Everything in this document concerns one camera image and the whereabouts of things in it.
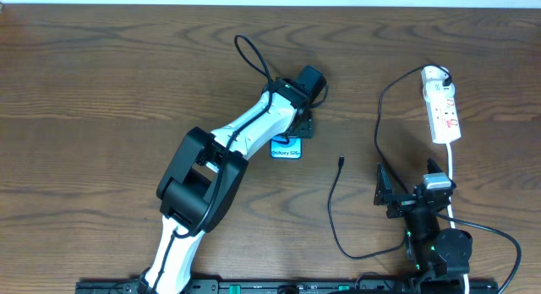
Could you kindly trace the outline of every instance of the white power cord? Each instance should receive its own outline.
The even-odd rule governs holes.
[[[446,143],[445,146],[447,146],[447,175],[452,180],[453,179],[453,153],[451,151],[451,143]],[[451,206],[451,203],[447,205],[447,215],[450,218],[454,218],[453,216],[453,208]],[[451,228],[456,228],[455,222],[449,221],[451,224]],[[464,294],[470,293],[470,280],[467,277],[467,274],[464,274]]]

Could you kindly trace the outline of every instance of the wooden table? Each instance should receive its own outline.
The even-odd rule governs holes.
[[[223,278],[355,278],[413,270],[404,250],[365,261],[336,248],[326,200],[352,254],[398,244],[404,224],[372,205],[381,90],[423,63],[448,67],[462,138],[453,144],[460,218],[523,248],[509,293],[541,282],[541,11],[9,5],[0,14],[0,292],[74,292],[151,265],[161,236],[156,185],[188,130],[219,128],[265,79],[237,54],[249,35],[275,76],[306,64],[331,91],[300,161],[250,160],[226,218],[193,271]],[[420,74],[385,98],[380,146],[407,185],[433,156]],[[515,259],[473,234],[471,276],[500,284]]]

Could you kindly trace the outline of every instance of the wooden tabletop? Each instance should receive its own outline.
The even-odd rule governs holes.
[[[424,63],[452,71],[462,138],[455,214],[509,232],[522,266],[509,293],[541,286],[541,10],[8,5],[0,14],[1,293],[73,293],[151,265],[161,237],[157,183],[183,136],[249,109],[265,78],[232,43],[249,35],[273,76],[310,64],[331,87],[300,161],[251,160],[193,272],[222,278],[355,278],[414,270],[402,220],[373,206],[381,90]],[[430,139],[420,74],[387,93],[380,147],[408,186],[445,146]],[[500,284],[515,249],[473,235],[472,277]]]

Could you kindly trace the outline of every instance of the power strip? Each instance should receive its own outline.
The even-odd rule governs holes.
[[[454,98],[455,85],[444,86],[444,80],[448,77],[447,73],[434,66],[427,66],[421,71],[430,133],[432,142],[436,144],[448,144],[461,137]]]

